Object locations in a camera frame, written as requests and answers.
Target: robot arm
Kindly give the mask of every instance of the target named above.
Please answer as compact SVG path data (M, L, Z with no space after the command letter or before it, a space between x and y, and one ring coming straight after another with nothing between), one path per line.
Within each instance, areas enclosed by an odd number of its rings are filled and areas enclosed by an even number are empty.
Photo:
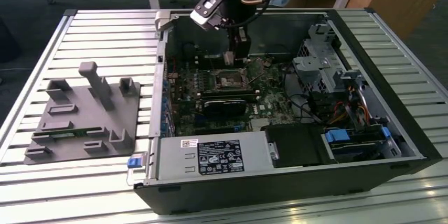
M235 61L245 61L251 48L247 25L261 16L269 4L284 5L287 2L288 0L200 0L191 18L205 30L227 29L227 65L232 66ZM257 4L263 4L263 9L256 13Z

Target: blue tab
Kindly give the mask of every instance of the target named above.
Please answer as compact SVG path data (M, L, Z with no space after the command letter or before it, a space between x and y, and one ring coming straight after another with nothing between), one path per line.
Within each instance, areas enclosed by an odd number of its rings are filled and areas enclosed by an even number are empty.
M128 168L140 168L141 167L141 157L131 157L128 160Z
M329 130L325 133L325 138L328 143L333 141L348 141L351 139L347 130Z
M327 142L328 142L328 143L331 143L331 142L335 141L335 139L333 139L333 137L332 137L332 135L331 135L329 132L325 133L325 138L327 138Z
M383 127L381 131L383 131L383 134L384 134L385 138L389 138L392 136L388 127Z

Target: sticker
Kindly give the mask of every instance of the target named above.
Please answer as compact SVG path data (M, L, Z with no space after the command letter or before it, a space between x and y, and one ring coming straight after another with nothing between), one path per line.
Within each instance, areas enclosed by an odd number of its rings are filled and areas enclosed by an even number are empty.
M180 142L180 148L196 147L197 139L184 139Z
M201 175L244 171L240 140L196 143L199 173Z

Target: metal table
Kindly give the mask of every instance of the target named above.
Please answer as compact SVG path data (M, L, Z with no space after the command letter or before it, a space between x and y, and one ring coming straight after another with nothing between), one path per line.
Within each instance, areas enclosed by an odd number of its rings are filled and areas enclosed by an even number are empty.
M443 157L448 157L448 94L379 16L340 10L353 34ZM448 221L447 159L367 193L159 216L127 183L127 157L27 166L24 151L45 108L48 80L85 85L77 67L95 60L108 83L143 84L136 153L148 148L155 10L67 12L0 129L1 223L433 223ZM143 171L133 174L144 177Z

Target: green circuit board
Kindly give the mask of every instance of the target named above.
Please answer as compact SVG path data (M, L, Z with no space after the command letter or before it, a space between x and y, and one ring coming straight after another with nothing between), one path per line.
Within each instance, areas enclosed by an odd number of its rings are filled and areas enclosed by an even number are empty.
M253 131L253 119L267 119L269 124L295 122L281 80L281 65L272 64L267 57L255 58L244 69L180 69L169 79L176 136L207 134L209 129L213 132L219 129ZM197 94L223 90L257 90L257 101L247 104L244 115L208 120L201 113L201 99Z

